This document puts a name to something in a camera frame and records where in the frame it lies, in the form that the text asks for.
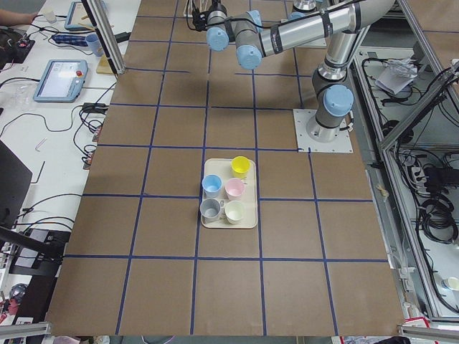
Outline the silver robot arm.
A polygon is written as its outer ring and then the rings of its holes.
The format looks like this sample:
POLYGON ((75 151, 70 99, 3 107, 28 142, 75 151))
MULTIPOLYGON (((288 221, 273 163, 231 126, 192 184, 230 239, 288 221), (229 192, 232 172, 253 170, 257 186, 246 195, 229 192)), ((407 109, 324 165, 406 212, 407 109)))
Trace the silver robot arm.
POLYGON ((262 25, 257 10, 230 16, 221 1, 213 1, 206 11, 200 11, 193 1, 188 1, 186 11, 192 15, 189 28, 206 32, 207 45, 212 51, 223 51, 235 43, 238 64, 246 70, 257 68, 265 57, 330 38, 326 56, 313 73, 318 109, 306 125, 310 138, 330 143, 354 104, 353 93, 344 80, 359 47, 361 32, 381 19, 393 4, 393 1, 337 1, 319 8, 314 1, 294 1, 290 17, 270 26, 262 25))

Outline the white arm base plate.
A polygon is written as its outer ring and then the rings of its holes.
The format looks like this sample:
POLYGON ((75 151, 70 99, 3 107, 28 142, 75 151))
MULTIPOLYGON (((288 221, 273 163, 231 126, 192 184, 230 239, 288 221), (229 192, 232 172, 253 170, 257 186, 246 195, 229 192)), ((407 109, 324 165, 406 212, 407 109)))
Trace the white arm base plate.
POLYGON ((337 128, 322 128, 316 122, 316 110, 293 110, 296 141, 299 152, 304 153, 353 153, 351 128, 343 119, 337 128))

